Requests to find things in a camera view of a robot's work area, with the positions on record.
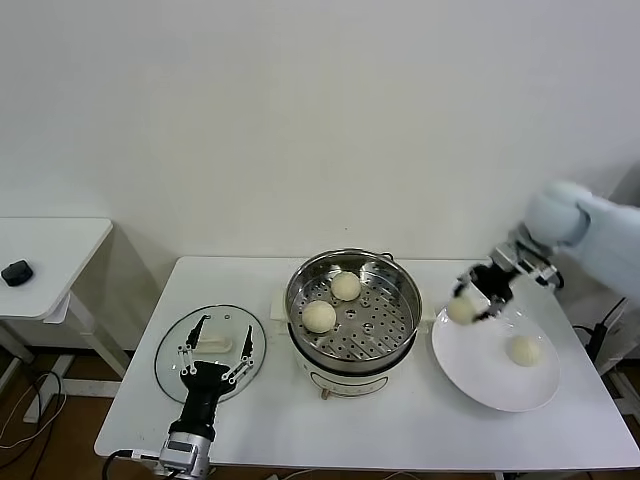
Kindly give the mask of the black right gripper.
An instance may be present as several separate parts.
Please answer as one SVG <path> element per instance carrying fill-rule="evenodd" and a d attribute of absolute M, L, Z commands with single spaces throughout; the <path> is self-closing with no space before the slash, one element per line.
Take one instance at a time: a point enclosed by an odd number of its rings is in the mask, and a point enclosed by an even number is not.
<path fill-rule="evenodd" d="M 513 279 L 513 270 L 503 270 L 495 263 L 478 264 L 457 278 L 452 297 L 460 297 L 465 292 L 477 288 L 485 297 L 471 300 L 472 322 L 488 320 L 499 315 L 513 298 L 510 287 Z"/>

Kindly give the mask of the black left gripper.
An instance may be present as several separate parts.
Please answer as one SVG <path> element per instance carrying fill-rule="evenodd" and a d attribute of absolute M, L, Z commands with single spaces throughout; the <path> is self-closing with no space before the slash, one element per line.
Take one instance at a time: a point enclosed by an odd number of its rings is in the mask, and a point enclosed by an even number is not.
<path fill-rule="evenodd" d="M 189 332 L 186 342 L 177 347 L 181 360 L 180 379 L 187 388 L 187 397 L 179 418 L 172 423 L 173 432 L 194 435 L 214 435 L 217 404 L 229 392 L 229 385 L 237 384 L 254 366 L 253 326 L 247 330 L 239 362 L 225 364 L 193 360 L 207 315 L 203 315 Z"/>

